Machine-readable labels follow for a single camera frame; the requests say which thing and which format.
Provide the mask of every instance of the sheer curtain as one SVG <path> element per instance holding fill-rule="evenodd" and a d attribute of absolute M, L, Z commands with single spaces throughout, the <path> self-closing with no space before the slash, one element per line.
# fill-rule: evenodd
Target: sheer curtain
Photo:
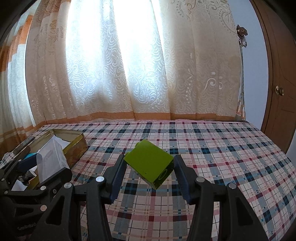
<path fill-rule="evenodd" d="M 20 17 L 0 48 L 0 158 L 36 129 L 24 62 L 29 28 L 39 2 Z"/>
<path fill-rule="evenodd" d="M 232 121 L 240 63 L 225 0 L 42 0 L 26 78 L 36 123 Z"/>

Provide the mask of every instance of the silver rivet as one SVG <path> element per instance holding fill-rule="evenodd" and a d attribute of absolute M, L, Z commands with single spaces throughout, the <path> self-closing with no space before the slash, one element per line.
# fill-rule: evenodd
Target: silver rivet
<path fill-rule="evenodd" d="M 237 185 L 235 185 L 235 183 L 229 183 L 228 184 L 230 189 L 236 189 Z"/>
<path fill-rule="evenodd" d="M 72 183 L 65 183 L 64 188 L 70 188 L 72 186 Z"/>
<path fill-rule="evenodd" d="M 42 212 L 44 212 L 46 209 L 47 209 L 47 206 L 46 206 L 46 205 L 42 205 L 42 206 L 40 207 L 40 210 L 41 210 Z"/>
<path fill-rule="evenodd" d="M 196 180 L 199 182 L 199 183 L 203 183 L 205 181 L 205 178 L 204 177 L 197 177 Z"/>
<path fill-rule="evenodd" d="M 104 179 L 105 179 L 105 178 L 104 178 L 103 176 L 98 176 L 98 177 L 96 177 L 96 181 L 97 181 L 98 183 L 104 181 Z"/>

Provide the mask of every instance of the green toy brick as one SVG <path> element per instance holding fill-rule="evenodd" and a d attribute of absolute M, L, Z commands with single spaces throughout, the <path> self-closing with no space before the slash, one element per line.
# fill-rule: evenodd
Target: green toy brick
<path fill-rule="evenodd" d="M 154 189 L 159 188 L 174 169 L 173 156 L 146 139 L 138 142 L 124 160 Z"/>

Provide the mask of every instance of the brass door knob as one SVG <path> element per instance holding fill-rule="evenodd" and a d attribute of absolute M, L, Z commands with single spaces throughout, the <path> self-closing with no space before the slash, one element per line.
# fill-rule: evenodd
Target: brass door knob
<path fill-rule="evenodd" d="M 284 89 L 280 88 L 278 85 L 276 86 L 276 94 L 283 96 L 284 95 Z"/>

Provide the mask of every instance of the bed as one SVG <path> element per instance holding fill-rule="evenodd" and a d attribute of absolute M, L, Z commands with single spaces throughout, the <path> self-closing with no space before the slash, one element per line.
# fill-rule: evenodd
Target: bed
<path fill-rule="evenodd" d="M 46 125 L 34 133 L 61 128 L 84 132 L 87 152 L 72 168 L 79 185 L 113 166 L 119 154 L 148 139 L 168 153 L 181 154 L 199 176 L 226 185 L 235 182 L 267 233 L 280 240 L 296 215 L 296 169 L 286 155 L 249 123 L 212 121 L 139 121 Z M 87 238 L 86 207 L 81 232 Z M 114 240 L 186 240 L 194 205 L 181 196 L 174 172 L 157 190 L 128 166 L 118 199 L 106 205 Z M 212 239 L 217 240 L 219 203 L 214 205 Z"/>

